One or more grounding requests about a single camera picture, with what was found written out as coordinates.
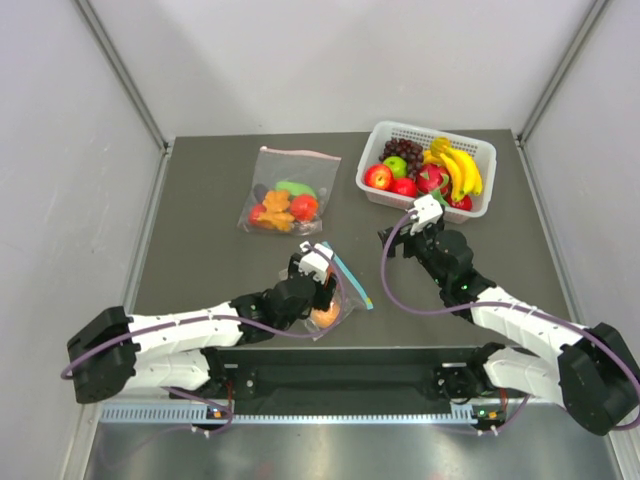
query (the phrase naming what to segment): apple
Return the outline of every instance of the apple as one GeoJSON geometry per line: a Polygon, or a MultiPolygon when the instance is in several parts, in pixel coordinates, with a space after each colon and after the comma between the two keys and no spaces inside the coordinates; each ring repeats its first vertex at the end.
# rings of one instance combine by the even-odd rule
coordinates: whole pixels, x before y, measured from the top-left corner
{"type": "Polygon", "coordinates": [[[402,157],[389,157],[385,159],[382,164],[391,169],[391,173],[393,173],[393,178],[395,179],[407,176],[407,162],[405,162],[402,157]]]}
{"type": "Polygon", "coordinates": [[[298,195],[291,201],[289,212],[299,222],[310,222],[318,211],[318,201],[308,193],[298,195]]]}
{"type": "Polygon", "coordinates": [[[399,178],[391,184],[391,191],[405,197],[416,197],[418,195],[418,187],[410,178],[399,178]]]}
{"type": "Polygon", "coordinates": [[[467,212],[471,211],[471,209],[473,208],[473,203],[471,202],[471,197],[469,195],[465,195],[459,202],[454,202],[451,199],[451,195],[448,195],[447,203],[453,208],[457,208],[458,210],[465,210],[467,212]]]}
{"type": "Polygon", "coordinates": [[[388,190],[392,181],[393,173],[386,165],[374,165],[364,174],[364,183],[378,190],[388,190]]]}
{"type": "Polygon", "coordinates": [[[420,169],[416,177],[416,184],[421,193],[427,194],[440,190],[442,196],[447,196],[451,190],[449,172],[443,166],[428,163],[420,169]]]}

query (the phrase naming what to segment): red fruit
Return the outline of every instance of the red fruit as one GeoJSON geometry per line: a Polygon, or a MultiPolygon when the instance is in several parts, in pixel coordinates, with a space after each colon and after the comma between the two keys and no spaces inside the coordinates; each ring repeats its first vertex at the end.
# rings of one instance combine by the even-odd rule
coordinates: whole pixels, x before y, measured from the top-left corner
{"type": "Polygon", "coordinates": [[[255,205],[251,209],[251,212],[249,212],[249,223],[254,227],[270,228],[269,222],[263,222],[258,220],[258,217],[260,216],[260,214],[266,211],[267,211],[267,207],[265,207],[261,203],[255,205]]]}
{"type": "Polygon", "coordinates": [[[440,189],[442,196],[447,196],[451,191],[449,172],[445,167],[428,163],[420,169],[416,178],[418,190],[427,194],[440,189]]]}
{"type": "Polygon", "coordinates": [[[386,165],[374,165],[364,174],[364,183],[379,190],[388,190],[393,181],[393,173],[386,165]]]}
{"type": "Polygon", "coordinates": [[[291,201],[289,212],[299,222],[310,222],[318,211],[318,201],[306,193],[298,195],[291,201]]]}
{"type": "Polygon", "coordinates": [[[418,195],[418,187],[410,178],[399,178],[391,184],[391,191],[405,197],[416,197],[418,195]]]}
{"type": "Polygon", "coordinates": [[[473,203],[471,202],[471,197],[469,195],[465,195],[459,202],[454,202],[453,200],[451,200],[451,195],[447,195],[446,200],[449,205],[451,205],[453,208],[457,208],[458,210],[466,210],[467,212],[469,212],[473,207],[473,203]]]}

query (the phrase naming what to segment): red apple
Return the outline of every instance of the red apple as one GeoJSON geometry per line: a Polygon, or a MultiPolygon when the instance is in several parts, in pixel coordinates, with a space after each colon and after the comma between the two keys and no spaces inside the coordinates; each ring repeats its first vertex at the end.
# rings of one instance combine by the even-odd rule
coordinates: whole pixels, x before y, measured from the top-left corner
{"type": "Polygon", "coordinates": [[[418,190],[424,194],[440,189],[442,196],[447,196],[451,190],[449,172],[445,167],[433,163],[428,163],[420,169],[416,177],[416,183],[418,184],[418,190]]]}
{"type": "Polygon", "coordinates": [[[289,206],[289,212],[299,222],[310,222],[318,211],[318,201],[308,193],[298,195],[289,206]]]}
{"type": "Polygon", "coordinates": [[[410,178],[399,178],[391,184],[391,191],[405,197],[416,197],[418,195],[418,187],[410,178]]]}
{"type": "Polygon", "coordinates": [[[364,183],[379,190],[388,190],[393,181],[393,173],[386,165],[374,165],[364,174],[364,183]]]}
{"type": "Polygon", "coordinates": [[[473,208],[473,203],[471,202],[471,197],[469,195],[465,195],[459,202],[451,200],[451,195],[448,195],[446,200],[449,205],[453,208],[457,208],[458,210],[466,210],[469,212],[471,211],[471,208],[473,208]]]}

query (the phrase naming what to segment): white plastic basket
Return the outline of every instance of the white plastic basket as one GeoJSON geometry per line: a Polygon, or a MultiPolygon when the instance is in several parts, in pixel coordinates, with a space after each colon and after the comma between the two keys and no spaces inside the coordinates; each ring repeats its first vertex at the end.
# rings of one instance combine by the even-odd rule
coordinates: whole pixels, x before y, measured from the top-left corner
{"type": "Polygon", "coordinates": [[[402,123],[380,122],[369,135],[367,145],[364,148],[364,152],[362,152],[362,157],[358,164],[358,172],[356,173],[356,185],[361,190],[364,190],[367,198],[374,203],[407,210],[413,204],[412,198],[369,187],[363,181],[364,174],[369,167],[380,163],[378,157],[384,151],[384,144],[392,138],[413,140],[424,148],[429,148],[436,137],[447,137],[454,148],[469,153],[475,160],[484,181],[482,195],[471,198],[473,208],[470,212],[447,206],[444,219],[452,223],[464,223],[470,218],[481,217],[489,207],[493,180],[496,175],[496,149],[490,143],[482,140],[402,123]]]}

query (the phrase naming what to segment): green apple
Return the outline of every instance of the green apple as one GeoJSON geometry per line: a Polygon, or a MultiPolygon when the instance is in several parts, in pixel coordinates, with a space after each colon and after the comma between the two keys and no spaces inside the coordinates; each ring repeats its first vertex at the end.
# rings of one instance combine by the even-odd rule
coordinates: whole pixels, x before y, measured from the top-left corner
{"type": "Polygon", "coordinates": [[[401,157],[389,157],[382,162],[393,173],[393,178],[404,178],[407,176],[407,162],[401,157]]]}

